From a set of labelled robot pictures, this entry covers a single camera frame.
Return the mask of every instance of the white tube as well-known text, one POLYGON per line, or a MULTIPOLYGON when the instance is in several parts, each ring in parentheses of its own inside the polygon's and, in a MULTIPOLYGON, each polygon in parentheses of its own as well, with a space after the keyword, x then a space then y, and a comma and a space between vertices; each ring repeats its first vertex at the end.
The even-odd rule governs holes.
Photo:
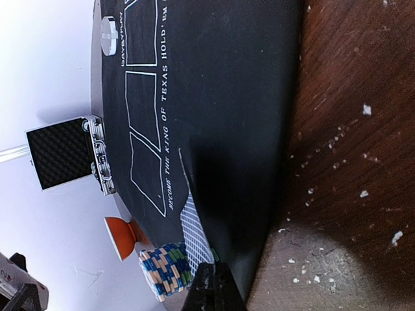
POLYGON ((10 148, 7 150, 0 151, 0 163, 17 159, 19 157, 25 157, 30 154, 29 146, 23 144, 18 147, 10 148))

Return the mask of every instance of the orange bowl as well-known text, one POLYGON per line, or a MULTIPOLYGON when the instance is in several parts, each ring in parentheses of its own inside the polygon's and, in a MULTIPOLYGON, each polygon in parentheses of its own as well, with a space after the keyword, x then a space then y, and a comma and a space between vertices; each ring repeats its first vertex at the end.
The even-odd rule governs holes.
POLYGON ((137 242, 134 230, 128 222, 116 217, 105 217, 105 224, 112 245, 121 261, 130 256, 137 242))

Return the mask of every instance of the stack of poker chips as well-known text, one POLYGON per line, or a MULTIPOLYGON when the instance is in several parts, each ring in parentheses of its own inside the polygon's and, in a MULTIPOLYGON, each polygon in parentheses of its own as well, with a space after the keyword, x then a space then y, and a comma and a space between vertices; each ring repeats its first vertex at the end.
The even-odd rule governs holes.
POLYGON ((150 251, 140 251, 144 276, 158 301, 182 292, 191 285, 193 276, 184 243, 166 244, 150 251))

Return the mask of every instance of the brown wooden surface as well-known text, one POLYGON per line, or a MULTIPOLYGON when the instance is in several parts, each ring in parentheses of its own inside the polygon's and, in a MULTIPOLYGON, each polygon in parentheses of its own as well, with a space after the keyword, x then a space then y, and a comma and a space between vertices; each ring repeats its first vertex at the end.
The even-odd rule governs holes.
POLYGON ((415 310, 415 1, 308 5, 284 212, 248 309, 415 310))

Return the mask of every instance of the wood grain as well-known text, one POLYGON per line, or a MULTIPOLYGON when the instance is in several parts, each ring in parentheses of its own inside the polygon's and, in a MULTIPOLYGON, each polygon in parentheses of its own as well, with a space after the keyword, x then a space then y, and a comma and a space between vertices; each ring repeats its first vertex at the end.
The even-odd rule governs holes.
POLYGON ((249 310, 415 310, 415 2, 306 11, 284 211, 249 310))

